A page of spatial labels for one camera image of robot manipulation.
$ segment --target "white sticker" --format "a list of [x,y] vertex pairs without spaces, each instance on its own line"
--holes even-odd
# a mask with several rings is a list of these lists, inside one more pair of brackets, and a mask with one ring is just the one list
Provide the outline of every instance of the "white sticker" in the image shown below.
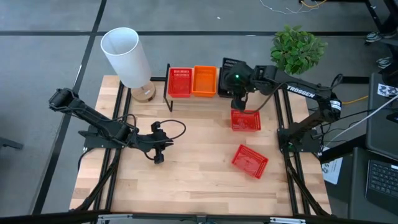
[[341,106],[341,103],[339,101],[335,101],[335,100],[331,100],[330,104],[332,105],[337,105],[337,106]]
[[337,106],[337,105],[334,105],[334,104],[332,104],[332,105],[330,105],[332,108],[334,108],[334,109],[338,109],[338,110],[340,110],[341,111],[341,107],[340,106]]
[[383,85],[383,84],[379,83],[379,86],[377,88],[377,93],[378,93],[378,95],[388,97],[390,95],[398,94],[398,88]]
[[332,184],[337,184],[342,163],[343,158],[338,158],[334,161],[322,164],[323,180]]

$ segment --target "wooden tabletop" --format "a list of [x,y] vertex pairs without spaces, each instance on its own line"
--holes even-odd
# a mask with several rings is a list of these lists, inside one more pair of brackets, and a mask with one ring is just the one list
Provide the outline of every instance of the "wooden tabletop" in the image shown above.
[[[159,165],[146,159],[137,149],[123,149],[112,212],[292,215],[284,160],[277,142],[274,99],[261,110],[261,131],[235,132],[231,129],[230,99],[215,96],[203,100],[176,100],[170,112],[163,100],[164,82],[154,83],[157,93],[152,101],[131,101],[129,113],[138,117],[140,134],[150,133],[154,121],[165,119],[184,122],[187,132],[164,151],[165,162]],[[118,86],[117,76],[104,76],[96,110],[108,117],[113,113]],[[124,89],[121,113],[126,95]],[[296,94],[289,96],[294,121],[299,122],[308,116],[305,98]],[[247,109],[257,108],[265,98],[260,93],[249,94]],[[177,123],[164,123],[162,129],[172,137],[178,135],[182,127]],[[260,180],[231,164],[240,144],[269,159]],[[306,186],[323,209],[330,212],[319,161],[310,153],[300,155]],[[104,149],[95,149],[83,158],[70,208],[79,206],[93,190],[103,156]],[[299,211],[303,212],[300,191],[297,186],[295,188]],[[108,186],[104,188],[101,208],[104,208],[107,192]]]

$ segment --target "red plastic basket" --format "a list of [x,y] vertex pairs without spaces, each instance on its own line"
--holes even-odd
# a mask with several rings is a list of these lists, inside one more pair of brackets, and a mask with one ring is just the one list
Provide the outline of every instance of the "red plastic basket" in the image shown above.
[[191,96],[192,68],[170,68],[169,95],[174,98]]
[[268,158],[246,146],[240,145],[232,164],[250,176],[260,179],[268,164]]
[[261,130],[260,113],[244,114],[239,110],[231,110],[231,126],[234,131]]

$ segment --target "leaves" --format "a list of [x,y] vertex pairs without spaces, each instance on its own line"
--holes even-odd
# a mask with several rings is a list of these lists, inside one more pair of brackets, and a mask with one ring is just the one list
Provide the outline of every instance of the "leaves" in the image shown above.
[[299,31],[300,28],[285,25],[284,31],[275,34],[271,48],[271,61],[276,63],[278,69],[291,75],[302,74],[318,65],[328,45],[313,34]]
[[279,51],[275,51],[271,54],[271,56],[275,59],[281,59],[282,58],[282,53]]

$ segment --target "orange basket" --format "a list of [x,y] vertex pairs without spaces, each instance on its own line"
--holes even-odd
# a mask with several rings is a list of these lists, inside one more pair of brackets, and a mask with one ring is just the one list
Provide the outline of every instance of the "orange basket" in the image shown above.
[[193,70],[192,94],[213,97],[216,94],[217,68],[196,65]]
[[192,68],[170,68],[169,95],[174,98],[191,96]]
[[239,146],[232,160],[232,164],[257,179],[261,178],[267,163],[268,158],[244,145]]
[[259,131],[261,130],[260,113],[244,114],[239,110],[231,110],[231,125],[234,131]]

